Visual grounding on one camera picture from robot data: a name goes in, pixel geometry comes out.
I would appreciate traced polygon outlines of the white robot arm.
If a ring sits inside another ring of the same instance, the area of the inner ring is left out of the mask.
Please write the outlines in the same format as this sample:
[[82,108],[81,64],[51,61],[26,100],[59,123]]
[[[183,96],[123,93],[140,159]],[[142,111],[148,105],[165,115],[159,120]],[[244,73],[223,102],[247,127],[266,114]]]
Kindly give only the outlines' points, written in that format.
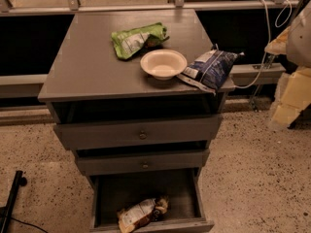
[[281,76],[272,105],[270,126],[286,128],[311,105],[311,1],[264,50],[283,54],[297,66],[292,74]]

